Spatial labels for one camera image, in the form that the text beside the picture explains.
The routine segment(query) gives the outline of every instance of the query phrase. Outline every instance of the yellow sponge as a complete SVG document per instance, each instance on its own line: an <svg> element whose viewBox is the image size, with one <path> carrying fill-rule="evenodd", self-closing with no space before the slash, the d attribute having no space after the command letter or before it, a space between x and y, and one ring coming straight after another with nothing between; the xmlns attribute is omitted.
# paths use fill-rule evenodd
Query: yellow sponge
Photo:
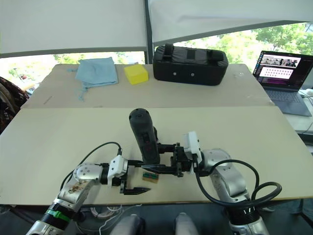
<svg viewBox="0 0 313 235"><path fill-rule="evenodd" d="M124 72L129 83L132 85L148 81L148 72L142 65L132 65L125 67Z"/></svg>

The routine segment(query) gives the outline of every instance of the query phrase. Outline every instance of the white curtain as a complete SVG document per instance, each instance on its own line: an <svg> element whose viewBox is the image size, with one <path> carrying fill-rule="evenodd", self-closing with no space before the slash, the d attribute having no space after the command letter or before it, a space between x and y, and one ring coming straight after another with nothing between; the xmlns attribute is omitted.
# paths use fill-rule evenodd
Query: white curtain
<svg viewBox="0 0 313 235"><path fill-rule="evenodd" d="M0 53L145 48L143 1L0 0L0 36Z"/></svg>
<svg viewBox="0 0 313 235"><path fill-rule="evenodd" d="M155 45L276 21L313 21L313 0L149 0Z"/></svg>

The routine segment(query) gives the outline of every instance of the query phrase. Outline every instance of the laptop screen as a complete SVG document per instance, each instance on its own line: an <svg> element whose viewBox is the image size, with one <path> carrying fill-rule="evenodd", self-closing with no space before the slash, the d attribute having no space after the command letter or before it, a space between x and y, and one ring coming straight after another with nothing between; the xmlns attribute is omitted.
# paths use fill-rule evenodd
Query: laptop screen
<svg viewBox="0 0 313 235"><path fill-rule="evenodd" d="M313 56L262 51L253 75L264 87L299 90L313 67Z"/></svg>

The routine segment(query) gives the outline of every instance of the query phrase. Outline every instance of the laptop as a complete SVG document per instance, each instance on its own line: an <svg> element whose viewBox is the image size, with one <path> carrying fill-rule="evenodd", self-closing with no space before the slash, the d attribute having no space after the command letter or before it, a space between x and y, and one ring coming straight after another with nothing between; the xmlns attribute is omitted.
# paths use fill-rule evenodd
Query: laptop
<svg viewBox="0 0 313 235"><path fill-rule="evenodd" d="M298 93L313 67L313 56L262 51L253 75L284 114L312 116Z"/></svg>

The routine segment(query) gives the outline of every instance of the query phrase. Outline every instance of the green band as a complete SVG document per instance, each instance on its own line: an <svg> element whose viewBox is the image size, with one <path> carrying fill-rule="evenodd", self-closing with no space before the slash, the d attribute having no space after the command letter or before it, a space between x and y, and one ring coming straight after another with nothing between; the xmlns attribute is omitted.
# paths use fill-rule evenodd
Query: green band
<svg viewBox="0 0 313 235"><path fill-rule="evenodd" d="M47 210L47 214L53 215L53 217L65 220L66 222L70 222L70 218L68 218L66 215L62 214L60 211L52 211L52 210Z"/></svg>

